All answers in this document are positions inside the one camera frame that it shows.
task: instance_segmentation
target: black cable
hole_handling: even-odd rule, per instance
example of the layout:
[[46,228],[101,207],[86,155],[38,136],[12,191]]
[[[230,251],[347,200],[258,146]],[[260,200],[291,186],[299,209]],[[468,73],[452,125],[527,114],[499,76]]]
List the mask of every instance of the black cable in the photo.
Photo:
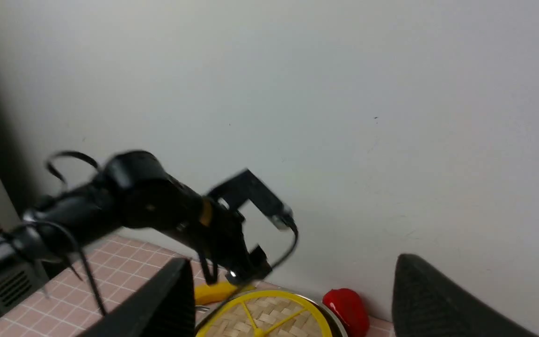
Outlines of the black cable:
[[66,181],[66,177],[64,177],[64,175],[62,175],[62,173],[60,173],[60,171],[58,171],[58,169],[53,165],[53,161],[58,158],[76,158],[78,160],[86,162],[88,165],[91,165],[98,172],[101,170],[99,168],[99,163],[97,163],[96,160],[82,152],[60,151],[49,156],[49,158],[45,160],[45,168],[49,173],[51,173],[54,177],[56,177],[62,182],[62,193],[65,193],[68,190],[68,182]]
[[72,235],[72,233],[70,233],[69,230],[67,230],[64,226],[55,222],[46,221],[46,220],[37,220],[35,222],[32,222],[31,224],[49,225],[58,229],[60,232],[66,235],[71,245],[73,246],[73,250],[79,254],[80,260],[82,261],[82,264],[84,267],[84,272],[86,273],[86,277],[88,278],[88,283],[90,285],[91,291],[93,292],[93,296],[95,297],[95,301],[97,302],[101,315],[102,316],[107,315],[107,310],[105,309],[105,306],[103,305],[103,299],[101,297],[101,293],[99,293],[99,288],[97,288],[97,284],[95,282],[95,278],[91,271],[90,265],[88,264],[86,255],[84,254],[84,251],[80,247],[80,244],[78,243],[78,241],[76,241],[74,235]]
[[[273,271],[275,268],[278,268],[284,261],[286,261],[295,251],[297,248],[297,244],[299,243],[299,230],[297,229],[297,226],[295,225],[294,221],[288,221],[286,223],[292,230],[294,234],[294,238],[292,240],[291,247],[284,253],[282,256],[274,262],[274,264],[271,265],[270,271]],[[233,300],[234,297],[236,297],[242,290],[251,284],[259,274],[253,275],[252,277],[248,278],[246,281],[244,281],[236,290],[233,291],[230,296],[227,297],[227,299],[223,300],[215,309],[213,309],[209,314],[207,314],[199,324],[195,327],[195,336],[199,333],[199,330],[203,328],[221,309],[226,305],[229,301]]]

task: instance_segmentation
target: bamboo steamer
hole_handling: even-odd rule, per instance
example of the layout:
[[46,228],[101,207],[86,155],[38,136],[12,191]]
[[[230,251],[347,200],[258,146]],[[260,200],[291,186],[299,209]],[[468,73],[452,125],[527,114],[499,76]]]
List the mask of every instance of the bamboo steamer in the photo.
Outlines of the bamboo steamer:
[[322,311],[306,298],[283,290],[259,290],[244,293],[227,303],[201,328],[197,337],[341,335],[332,331]]

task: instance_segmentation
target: white wall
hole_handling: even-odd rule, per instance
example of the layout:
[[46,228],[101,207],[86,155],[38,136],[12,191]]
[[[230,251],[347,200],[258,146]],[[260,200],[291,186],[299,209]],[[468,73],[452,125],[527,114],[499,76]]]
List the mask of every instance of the white wall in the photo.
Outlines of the white wall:
[[246,166],[301,228],[271,280],[389,318],[417,252],[539,333],[539,1],[0,0],[0,102],[42,192],[65,148],[200,192]]

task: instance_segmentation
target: pink tiled surface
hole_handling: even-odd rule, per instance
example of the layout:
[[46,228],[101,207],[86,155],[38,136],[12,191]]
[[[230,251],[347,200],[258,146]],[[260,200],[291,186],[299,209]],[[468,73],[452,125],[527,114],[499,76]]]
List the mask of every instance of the pink tiled surface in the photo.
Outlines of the pink tiled surface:
[[[176,252],[151,243],[111,235],[88,255],[108,311],[139,289]],[[204,283],[201,267],[191,262],[195,286]],[[86,279],[80,263],[74,267]],[[278,288],[259,282],[257,288]],[[99,320],[95,300],[86,282],[81,282],[69,269],[53,278],[46,286],[49,298],[36,292],[0,318],[0,337],[72,337]],[[393,337],[392,324],[371,318],[367,337]]]

